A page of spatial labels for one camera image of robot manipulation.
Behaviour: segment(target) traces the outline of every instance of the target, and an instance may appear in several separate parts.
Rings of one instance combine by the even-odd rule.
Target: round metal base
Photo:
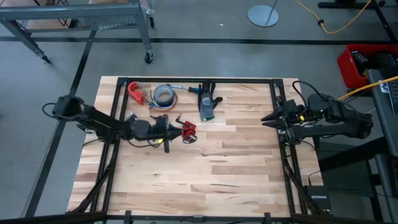
[[[248,18],[250,22],[252,22],[254,25],[257,26],[261,27],[273,26],[278,22],[279,15],[278,12],[273,10],[271,18],[269,18],[269,21],[266,24],[271,9],[272,8],[269,6],[263,6],[263,5],[253,6],[252,8],[250,8],[248,12]]]

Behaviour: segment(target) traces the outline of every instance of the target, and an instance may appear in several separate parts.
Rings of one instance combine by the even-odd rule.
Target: red container
[[[398,55],[398,45],[368,45],[368,44],[349,44],[341,55],[337,58],[344,83],[347,88],[357,89],[368,84],[368,78],[363,77],[356,69],[352,51],[357,50],[365,57],[371,56],[373,53],[380,51],[390,51]]]

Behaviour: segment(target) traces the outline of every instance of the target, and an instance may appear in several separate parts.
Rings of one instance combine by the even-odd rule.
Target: metal cart
[[[68,0],[34,2],[37,6],[0,7],[0,23],[44,62],[51,63],[31,37],[33,32],[138,29],[146,51],[145,62],[151,63],[154,58],[148,33],[149,26],[155,27],[154,19],[151,14],[142,10],[139,0],[80,5],[71,5]],[[39,24],[43,21],[54,24],[55,21],[57,26],[31,29],[29,23],[32,21]]]

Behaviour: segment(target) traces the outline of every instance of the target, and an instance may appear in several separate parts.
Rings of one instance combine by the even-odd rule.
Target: yellow cable
[[[351,96],[352,94],[357,93],[357,92],[359,92],[359,91],[361,91],[361,90],[365,90],[365,89],[367,89],[367,88],[371,88],[371,87],[380,85],[380,84],[382,84],[382,83],[391,82],[391,81],[394,81],[394,80],[398,80],[398,76],[392,77],[392,78],[388,78],[388,79],[386,79],[386,80],[379,81],[379,82],[377,82],[377,83],[372,83],[372,84],[366,85],[366,86],[364,86],[364,87],[358,88],[358,89],[356,89],[356,90],[354,90],[354,91],[351,91],[351,92],[345,94],[344,96],[339,97],[337,100],[342,100],[342,99],[344,99],[344,98],[346,98],[346,97],[348,97],[348,96]]]
[[[301,2],[299,2],[299,0],[296,0],[296,1],[297,1],[297,3],[299,3],[304,9],[306,9],[308,12],[311,12],[311,13],[318,19],[318,21],[321,20],[315,12],[313,12],[313,11],[311,11],[309,8],[305,7]],[[321,22],[321,27],[322,27],[322,29],[323,29],[327,34],[337,34],[338,32],[342,31],[343,29],[349,27],[349,25],[351,25],[351,24],[358,18],[359,15],[361,15],[361,13],[367,8],[367,6],[368,6],[371,2],[372,2],[372,0],[369,0],[368,3],[366,3],[366,5],[362,8],[362,10],[361,10],[351,21],[349,21],[349,22],[348,22],[345,26],[343,26],[342,28],[340,28],[340,29],[338,29],[338,30],[336,30],[336,31],[330,32],[330,31],[326,30],[325,26],[323,25],[323,22]]]

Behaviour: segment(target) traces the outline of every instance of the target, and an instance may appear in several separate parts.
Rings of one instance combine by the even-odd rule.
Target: cart wheel
[[[386,4],[386,1],[379,1],[379,7],[383,7]]]
[[[49,58],[47,56],[42,57],[43,63],[49,63],[51,64],[51,61],[49,60]]]
[[[154,59],[154,54],[149,54],[149,53],[145,54],[145,62],[146,63],[150,64],[153,61],[153,59]]]
[[[152,27],[152,29],[155,28],[155,22],[154,22],[154,18],[153,17],[149,18],[149,24]]]

